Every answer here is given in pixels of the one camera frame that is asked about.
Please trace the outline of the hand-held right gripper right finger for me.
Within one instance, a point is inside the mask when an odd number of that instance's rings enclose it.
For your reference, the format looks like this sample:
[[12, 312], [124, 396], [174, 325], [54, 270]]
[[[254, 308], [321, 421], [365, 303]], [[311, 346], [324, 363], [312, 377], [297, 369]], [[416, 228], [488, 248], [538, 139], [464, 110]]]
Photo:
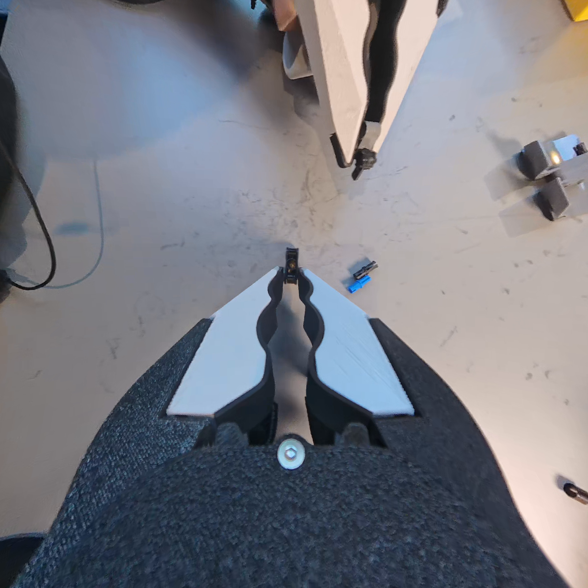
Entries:
[[415, 417], [415, 407], [371, 317], [309, 269], [300, 269], [303, 328], [310, 343], [305, 406], [313, 443], [333, 445], [350, 424], [384, 445], [377, 421]]

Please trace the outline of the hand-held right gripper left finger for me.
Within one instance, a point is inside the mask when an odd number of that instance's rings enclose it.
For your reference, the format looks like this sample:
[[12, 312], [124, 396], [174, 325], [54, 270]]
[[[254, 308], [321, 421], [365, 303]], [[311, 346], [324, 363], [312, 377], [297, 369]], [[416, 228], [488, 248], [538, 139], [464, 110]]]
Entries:
[[252, 445], [276, 435], [277, 404], [269, 342], [277, 329], [284, 269], [275, 267], [223, 305], [183, 370], [168, 417], [235, 423]]

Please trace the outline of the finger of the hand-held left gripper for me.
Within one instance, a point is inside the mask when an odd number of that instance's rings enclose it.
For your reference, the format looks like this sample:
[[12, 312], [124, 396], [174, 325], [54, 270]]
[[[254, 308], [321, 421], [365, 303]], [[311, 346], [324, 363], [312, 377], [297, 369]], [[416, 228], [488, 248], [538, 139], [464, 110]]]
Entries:
[[364, 121], [379, 122], [378, 153], [440, 17], [440, 1], [369, 1]]
[[337, 163], [354, 159], [368, 104], [364, 67], [369, 1], [295, 1], [311, 72]]

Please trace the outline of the black toy connector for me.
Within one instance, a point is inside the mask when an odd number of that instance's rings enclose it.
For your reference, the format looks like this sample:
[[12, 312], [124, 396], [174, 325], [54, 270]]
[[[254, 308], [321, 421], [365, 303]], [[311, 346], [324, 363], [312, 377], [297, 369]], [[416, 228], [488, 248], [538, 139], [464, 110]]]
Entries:
[[352, 179], [357, 181], [364, 171], [368, 171], [373, 168], [376, 161], [376, 152], [369, 148], [358, 148], [354, 153], [355, 167], [352, 171]]

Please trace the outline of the silver toy scoop part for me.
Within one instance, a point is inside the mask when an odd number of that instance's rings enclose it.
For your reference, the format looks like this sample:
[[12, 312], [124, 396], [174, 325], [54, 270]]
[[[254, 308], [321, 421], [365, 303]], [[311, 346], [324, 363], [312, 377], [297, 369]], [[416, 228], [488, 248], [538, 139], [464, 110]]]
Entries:
[[587, 213], [587, 143], [577, 135], [532, 141], [516, 161], [537, 187], [534, 200], [549, 221]]

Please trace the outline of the grey desk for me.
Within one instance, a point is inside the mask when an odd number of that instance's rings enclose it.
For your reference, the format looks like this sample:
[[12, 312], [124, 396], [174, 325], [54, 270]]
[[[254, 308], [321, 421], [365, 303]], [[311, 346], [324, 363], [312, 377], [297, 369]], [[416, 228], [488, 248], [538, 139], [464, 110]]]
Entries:
[[587, 23], [450, 1], [376, 166], [339, 169], [247, 1], [12, 1], [1, 56], [48, 288], [1, 300], [1, 536], [51, 525], [123, 393], [286, 246], [453, 388], [567, 582], [587, 587], [587, 190], [545, 219], [511, 167], [587, 141]]

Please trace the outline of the person's left hand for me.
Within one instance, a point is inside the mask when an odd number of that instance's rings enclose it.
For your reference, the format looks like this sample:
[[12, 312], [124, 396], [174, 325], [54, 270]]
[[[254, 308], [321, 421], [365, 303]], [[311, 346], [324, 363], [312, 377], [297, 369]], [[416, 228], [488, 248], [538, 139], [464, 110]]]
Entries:
[[298, 29], [298, 12], [294, 1], [271, 1], [271, 6], [278, 30], [288, 32]]

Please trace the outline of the person's black jacket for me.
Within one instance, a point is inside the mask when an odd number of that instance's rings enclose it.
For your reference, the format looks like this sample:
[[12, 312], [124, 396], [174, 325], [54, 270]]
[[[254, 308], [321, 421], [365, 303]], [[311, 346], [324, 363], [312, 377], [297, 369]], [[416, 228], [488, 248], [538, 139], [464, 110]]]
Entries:
[[[1, 213], [15, 177], [13, 159], [17, 141], [17, 95], [12, 77], [1, 60]], [[45, 533], [1, 538], [1, 587], [10, 587], [46, 537]]]

